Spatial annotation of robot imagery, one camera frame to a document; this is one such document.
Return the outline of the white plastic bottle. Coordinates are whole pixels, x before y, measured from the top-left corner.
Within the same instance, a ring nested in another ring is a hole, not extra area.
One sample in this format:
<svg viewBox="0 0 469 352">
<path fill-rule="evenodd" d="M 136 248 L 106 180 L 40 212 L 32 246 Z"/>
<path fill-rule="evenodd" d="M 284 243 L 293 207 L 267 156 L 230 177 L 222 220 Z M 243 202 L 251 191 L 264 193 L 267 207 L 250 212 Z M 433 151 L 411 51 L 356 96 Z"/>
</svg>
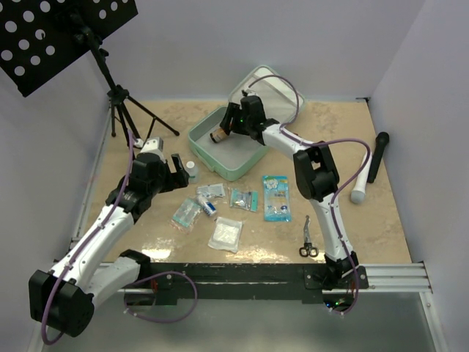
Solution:
<svg viewBox="0 0 469 352">
<path fill-rule="evenodd" d="M 199 182 L 199 168 L 194 161 L 188 161 L 185 165 L 185 170 L 189 175 L 189 183 Z"/>
</svg>

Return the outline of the brown bottle orange cap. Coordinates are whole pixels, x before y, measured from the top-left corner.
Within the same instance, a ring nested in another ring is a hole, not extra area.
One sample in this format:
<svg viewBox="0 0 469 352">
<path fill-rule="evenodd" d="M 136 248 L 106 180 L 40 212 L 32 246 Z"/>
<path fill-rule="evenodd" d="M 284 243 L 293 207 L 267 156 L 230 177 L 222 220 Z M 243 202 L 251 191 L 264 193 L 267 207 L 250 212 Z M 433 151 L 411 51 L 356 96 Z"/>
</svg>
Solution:
<svg viewBox="0 0 469 352">
<path fill-rule="evenodd" d="M 229 135 L 230 135 L 229 130 L 225 130 L 223 128 L 217 128 L 214 131 L 210 132 L 209 137 L 213 143 L 217 144 L 227 139 Z"/>
</svg>

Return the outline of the mint green medicine case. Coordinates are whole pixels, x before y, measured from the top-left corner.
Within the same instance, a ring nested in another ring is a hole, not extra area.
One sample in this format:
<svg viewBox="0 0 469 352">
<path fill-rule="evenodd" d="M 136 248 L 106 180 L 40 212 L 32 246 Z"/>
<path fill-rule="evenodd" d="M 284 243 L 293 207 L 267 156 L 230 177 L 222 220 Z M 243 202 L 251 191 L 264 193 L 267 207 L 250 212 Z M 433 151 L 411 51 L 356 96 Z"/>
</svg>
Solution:
<svg viewBox="0 0 469 352">
<path fill-rule="evenodd" d="M 252 89 L 262 100 L 266 117 L 280 123 L 293 121 L 305 105 L 304 96 L 265 65 L 254 68 L 232 90 L 228 101 L 239 103 L 244 89 Z M 213 142 L 210 134 L 220 128 L 226 110 L 227 106 L 222 106 L 197 122 L 188 133 L 188 141 L 191 151 L 211 172 L 236 181 L 264 157 L 268 148 L 236 133 L 219 143 Z"/>
</svg>

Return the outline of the teal clear zip bag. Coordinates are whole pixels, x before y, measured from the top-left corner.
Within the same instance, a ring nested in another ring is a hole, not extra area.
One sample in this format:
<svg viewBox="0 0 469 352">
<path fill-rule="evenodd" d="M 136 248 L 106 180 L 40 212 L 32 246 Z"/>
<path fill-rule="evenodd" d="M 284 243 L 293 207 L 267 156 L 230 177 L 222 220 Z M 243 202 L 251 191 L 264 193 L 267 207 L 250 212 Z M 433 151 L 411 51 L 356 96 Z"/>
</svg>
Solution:
<svg viewBox="0 0 469 352">
<path fill-rule="evenodd" d="M 179 231 L 190 233 L 196 223 L 202 208 L 192 198 L 186 198 L 171 218 L 171 225 Z"/>
</svg>

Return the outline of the white gauze pack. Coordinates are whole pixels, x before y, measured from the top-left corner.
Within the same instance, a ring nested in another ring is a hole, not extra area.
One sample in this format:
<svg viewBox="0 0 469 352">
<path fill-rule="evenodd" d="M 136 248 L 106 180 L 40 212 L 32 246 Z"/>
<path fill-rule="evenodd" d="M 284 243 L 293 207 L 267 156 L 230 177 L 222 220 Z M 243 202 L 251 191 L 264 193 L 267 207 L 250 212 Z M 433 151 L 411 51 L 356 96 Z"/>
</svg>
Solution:
<svg viewBox="0 0 469 352">
<path fill-rule="evenodd" d="M 208 241 L 208 246 L 212 249 L 237 253 L 242 228 L 243 223 L 241 221 L 218 217 L 215 221 L 215 229 Z"/>
</svg>

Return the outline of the blue cotton swab bag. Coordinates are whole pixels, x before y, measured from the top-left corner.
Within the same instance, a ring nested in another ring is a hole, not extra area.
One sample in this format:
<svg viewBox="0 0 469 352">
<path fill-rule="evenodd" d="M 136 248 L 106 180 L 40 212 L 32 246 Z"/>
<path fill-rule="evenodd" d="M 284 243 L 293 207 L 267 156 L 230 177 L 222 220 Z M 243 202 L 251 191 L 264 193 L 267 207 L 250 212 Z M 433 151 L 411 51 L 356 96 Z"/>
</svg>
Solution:
<svg viewBox="0 0 469 352">
<path fill-rule="evenodd" d="M 287 176 L 264 175 L 264 220 L 270 222 L 290 222 L 289 184 Z"/>
</svg>

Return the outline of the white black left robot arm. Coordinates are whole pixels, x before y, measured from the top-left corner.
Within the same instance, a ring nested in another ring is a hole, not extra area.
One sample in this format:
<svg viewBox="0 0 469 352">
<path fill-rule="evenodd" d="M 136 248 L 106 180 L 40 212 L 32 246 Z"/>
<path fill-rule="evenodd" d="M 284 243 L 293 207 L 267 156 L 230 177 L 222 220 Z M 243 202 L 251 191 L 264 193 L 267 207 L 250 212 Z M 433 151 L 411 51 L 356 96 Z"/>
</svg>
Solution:
<svg viewBox="0 0 469 352">
<path fill-rule="evenodd" d="M 166 159 L 163 140 L 149 138 L 139 153 L 128 154 L 128 164 L 119 185 L 108 196 L 92 227 L 48 271 L 35 271 L 29 279 L 29 309 L 40 323 L 44 345 L 56 344 L 64 335 L 77 337 L 89 325 L 95 310 L 119 289 L 153 285 L 161 276 L 179 276 L 178 271 L 153 274 L 151 259 L 127 250 L 109 267 L 99 271 L 114 244 L 147 211 L 156 195 L 184 188 L 189 174 L 178 154 Z"/>
</svg>

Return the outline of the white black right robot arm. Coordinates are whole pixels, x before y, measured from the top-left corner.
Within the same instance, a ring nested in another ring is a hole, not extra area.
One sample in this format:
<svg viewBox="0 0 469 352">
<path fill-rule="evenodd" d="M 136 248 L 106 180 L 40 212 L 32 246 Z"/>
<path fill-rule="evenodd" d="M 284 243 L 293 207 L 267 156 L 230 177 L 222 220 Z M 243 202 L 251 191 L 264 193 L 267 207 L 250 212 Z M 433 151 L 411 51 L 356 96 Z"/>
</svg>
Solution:
<svg viewBox="0 0 469 352">
<path fill-rule="evenodd" d="M 325 283 L 342 288 L 351 280 L 360 287 L 360 266 L 348 240 L 338 204 L 339 173 L 327 142 L 311 142 L 266 118 L 260 97 L 248 95 L 229 103 L 220 124 L 225 134 L 236 133 L 271 147 L 292 160 L 295 182 L 317 216 L 325 244 Z"/>
</svg>

